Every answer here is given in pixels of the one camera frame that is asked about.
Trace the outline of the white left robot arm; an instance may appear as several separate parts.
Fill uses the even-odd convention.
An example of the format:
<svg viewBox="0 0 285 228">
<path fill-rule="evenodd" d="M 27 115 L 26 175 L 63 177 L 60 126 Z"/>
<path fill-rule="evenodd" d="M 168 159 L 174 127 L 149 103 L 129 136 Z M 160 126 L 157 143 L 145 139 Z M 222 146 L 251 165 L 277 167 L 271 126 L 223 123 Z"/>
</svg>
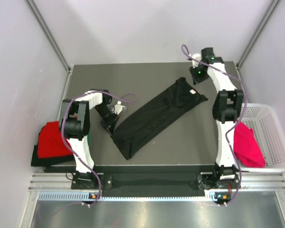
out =
<svg viewBox="0 0 285 228">
<path fill-rule="evenodd" d="M 95 109 L 101 117 L 100 125 L 113 134 L 124 106 L 122 101 L 110 108 L 112 95 L 107 90 L 90 90 L 73 99 L 65 99 L 61 105 L 59 131 L 62 141 L 76 161 L 73 181 L 82 181 L 87 188 L 98 184 L 98 176 L 94 174 L 95 162 L 90 149 L 88 134 L 90 132 L 90 110 Z"/>
</svg>

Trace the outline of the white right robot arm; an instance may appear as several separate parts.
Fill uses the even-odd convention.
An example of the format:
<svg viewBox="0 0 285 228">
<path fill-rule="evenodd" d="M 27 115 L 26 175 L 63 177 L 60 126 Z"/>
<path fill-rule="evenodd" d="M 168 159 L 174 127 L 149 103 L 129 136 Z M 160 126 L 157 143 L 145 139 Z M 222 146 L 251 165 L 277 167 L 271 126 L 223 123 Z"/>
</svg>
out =
<svg viewBox="0 0 285 228">
<path fill-rule="evenodd" d="M 217 91 L 212 116 L 218 128 L 218 154 L 212 182 L 223 188 L 236 178 L 238 165 L 233 150 L 234 130 L 241 114 L 244 92 L 232 83 L 236 78 L 226 72 L 223 59 L 215 56 L 213 48 L 207 47 L 200 54 L 187 55 L 192 62 L 190 72 L 194 84 L 211 79 Z"/>
</svg>

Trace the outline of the green folded t shirt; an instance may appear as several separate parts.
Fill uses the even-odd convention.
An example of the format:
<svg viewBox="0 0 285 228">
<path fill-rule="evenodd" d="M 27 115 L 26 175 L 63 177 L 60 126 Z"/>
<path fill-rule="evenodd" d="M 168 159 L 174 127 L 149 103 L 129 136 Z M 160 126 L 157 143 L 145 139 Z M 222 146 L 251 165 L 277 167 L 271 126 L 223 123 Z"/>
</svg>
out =
<svg viewBox="0 0 285 228">
<path fill-rule="evenodd" d="M 90 143 L 90 132 L 87 135 L 87 142 Z"/>
</svg>

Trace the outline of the red folded t shirt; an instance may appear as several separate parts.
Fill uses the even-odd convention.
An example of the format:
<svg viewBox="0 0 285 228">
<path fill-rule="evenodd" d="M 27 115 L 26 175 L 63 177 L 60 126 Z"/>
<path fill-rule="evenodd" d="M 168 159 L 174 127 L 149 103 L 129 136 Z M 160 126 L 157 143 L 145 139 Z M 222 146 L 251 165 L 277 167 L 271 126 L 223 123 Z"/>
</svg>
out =
<svg viewBox="0 0 285 228">
<path fill-rule="evenodd" d="M 73 155 L 63 143 L 59 121 L 48 122 L 38 136 L 38 157 L 41 159 L 62 158 Z"/>
</svg>

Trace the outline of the white perforated plastic basket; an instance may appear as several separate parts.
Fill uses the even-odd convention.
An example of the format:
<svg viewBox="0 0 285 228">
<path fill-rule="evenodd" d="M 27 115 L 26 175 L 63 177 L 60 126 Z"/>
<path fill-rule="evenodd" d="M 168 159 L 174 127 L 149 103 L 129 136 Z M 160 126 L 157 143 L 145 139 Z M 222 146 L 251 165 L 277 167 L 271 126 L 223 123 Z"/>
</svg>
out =
<svg viewBox="0 0 285 228">
<path fill-rule="evenodd" d="M 270 106 L 248 103 L 242 123 L 254 131 L 255 140 L 266 161 L 263 168 L 250 168 L 241 164 L 247 172 L 285 172 L 285 136 L 280 122 Z"/>
</svg>

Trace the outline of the pink t shirt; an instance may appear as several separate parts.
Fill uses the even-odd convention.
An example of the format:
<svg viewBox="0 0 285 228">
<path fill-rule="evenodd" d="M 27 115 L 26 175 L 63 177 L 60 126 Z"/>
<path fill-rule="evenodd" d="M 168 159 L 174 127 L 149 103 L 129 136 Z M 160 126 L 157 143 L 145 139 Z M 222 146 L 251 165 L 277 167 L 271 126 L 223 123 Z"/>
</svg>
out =
<svg viewBox="0 0 285 228">
<path fill-rule="evenodd" d="M 240 122 L 234 130 L 234 153 L 246 167 L 263 168 L 266 161 L 254 137 L 254 131 Z"/>
</svg>

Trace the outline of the aluminium frame post right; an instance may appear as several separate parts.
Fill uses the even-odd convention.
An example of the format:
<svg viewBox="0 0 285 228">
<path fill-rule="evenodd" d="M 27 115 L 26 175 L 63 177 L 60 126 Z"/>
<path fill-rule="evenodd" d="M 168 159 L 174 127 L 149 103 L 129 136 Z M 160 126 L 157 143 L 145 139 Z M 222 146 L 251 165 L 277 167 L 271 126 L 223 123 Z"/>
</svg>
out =
<svg viewBox="0 0 285 228">
<path fill-rule="evenodd" d="M 260 38 L 263 30 L 267 26 L 269 20 L 271 19 L 272 15 L 274 14 L 275 10 L 278 8 L 281 0 L 272 0 L 265 11 L 265 14 L 261 18 L 255 32 L 253 33 L 251 39 L 249 40 L 247 46 L 244 49 L 239 61 L 236 63 L 236 68 L 239 70 L 243 64 L 245 63 L 246 59 L 248 58 L 249 54 L 251 53 L 252 49 L 254 48 L 255 44 L 257 43 L 258 39 Z"/>
</svg>

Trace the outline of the aluminium frame post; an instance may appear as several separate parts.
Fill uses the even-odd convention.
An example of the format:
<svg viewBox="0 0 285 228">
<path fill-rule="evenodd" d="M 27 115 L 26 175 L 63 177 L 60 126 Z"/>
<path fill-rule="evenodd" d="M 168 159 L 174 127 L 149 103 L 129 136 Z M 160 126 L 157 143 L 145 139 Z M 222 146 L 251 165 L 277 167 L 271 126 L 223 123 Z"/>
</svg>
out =
<svg viewBox="0 0 285 228">
<path fill-rule="evenodd" d="M 272 0 L 265 11 L 265 14 L 261 18 L 255 32 L 253 33 L 251 39 L 249 40 L 247 46 L 244 49 L 239 61 L 236 63 L 236 68 L 239 70 L 243 64 L 245 63 L 246 59 L 248 58 L 249 54 L 251 53 L 252 49 L 254 48 L 255 44 L 257 43 L 258 39 L 260 38 L 263 30 L 267 26 L 269 20 L 271 19 L 272 15 L 274 14 L 275 10 L 278 8 L 281 0 Z"/>
<path fill-rule="evenodd" d="M 67 63 L 67 60 L 65 59 L 63 53 L 61 52 L 57 42 L 55 41 L 54 36 L 52 35 L 50 29 L 48 28 L 47 23 L 44 20 L 43 16 L 41 15 L 37 5 L 35 4 L 33 0 L 24 0 L 24 1 L 27 4 L 34 18 L 36 19 L 37 23 L 39 24 L 41 30 L 43 31 L 47 41 L 49 42 L 56 56 L 58 57 L 60 63 L 62 64 L 64 69 L 69 73 L 71 70 L 71 67 Z"/>
</svg>

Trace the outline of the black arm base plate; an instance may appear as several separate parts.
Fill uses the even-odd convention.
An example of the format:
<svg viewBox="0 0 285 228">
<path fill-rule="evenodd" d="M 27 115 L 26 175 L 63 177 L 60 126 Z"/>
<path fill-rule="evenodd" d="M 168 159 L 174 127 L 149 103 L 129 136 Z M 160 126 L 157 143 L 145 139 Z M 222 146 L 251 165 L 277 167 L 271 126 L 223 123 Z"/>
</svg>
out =
<svg viewBox="0 0 285 228">
<path fill-rule="evenodd" d="M 99 175 L 102 190 L 130 186 L 182 186 L 193 190 L 236 189 L 238 176 L 216 180 L 211 173 L 104 173 Z"/>
</svg>

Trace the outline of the aluminium frame post left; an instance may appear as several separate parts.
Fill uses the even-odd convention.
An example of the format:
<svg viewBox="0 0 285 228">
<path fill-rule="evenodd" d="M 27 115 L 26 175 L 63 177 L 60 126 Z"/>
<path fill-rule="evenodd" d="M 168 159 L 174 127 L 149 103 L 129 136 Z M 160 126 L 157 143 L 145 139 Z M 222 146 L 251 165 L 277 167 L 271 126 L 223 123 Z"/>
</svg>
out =
<svg viewBox="0 0 285 228">
<path fill-rule="evenodd" d="M 33 0 L 24 0 L 24 1 L 27 4 L 34 18 L 36 19 L 37 23 L 39 24 L 41 30 L 43 31 L 47 41 L 49 42 L 56 56 L 58 57 L 60 63 L 62 64 L 64 69 L 69 73 L 71 70 L 71 67 L 67 63 L 67 60 L 65 59 L 63 53 L 61 52 L 57 42 L 55 41 L 54 36 L 52 35 L 50 29 L 48 28 L 47 23 L 44 20 L 43 16 L 41 15 L 37 5 L 35 4 Z"/>
</svg>

